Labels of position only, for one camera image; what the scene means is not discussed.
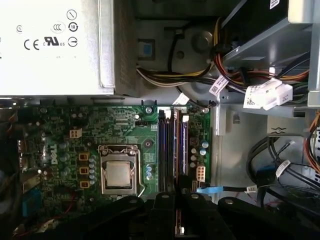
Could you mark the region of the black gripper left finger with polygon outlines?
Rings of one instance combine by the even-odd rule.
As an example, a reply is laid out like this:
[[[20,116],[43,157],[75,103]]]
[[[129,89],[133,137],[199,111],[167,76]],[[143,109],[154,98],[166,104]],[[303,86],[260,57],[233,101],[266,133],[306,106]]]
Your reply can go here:
[[[164,191],[143,201],[126,196],[64,223],[59,240],[172,240],[175,237],[175,184],[164,178]]]

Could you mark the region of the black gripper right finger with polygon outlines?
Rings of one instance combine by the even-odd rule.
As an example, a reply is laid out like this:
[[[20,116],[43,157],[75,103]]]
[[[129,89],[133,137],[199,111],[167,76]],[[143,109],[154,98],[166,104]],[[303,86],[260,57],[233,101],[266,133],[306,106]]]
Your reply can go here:
[[[223,197],[217,204],[209,193],[246,192],[246,187],[206,186],[196,191],[178,183],[178,206],[186,234],[197,240],[318,240],[319,230],[282,214],[268,211],[236,197]]]

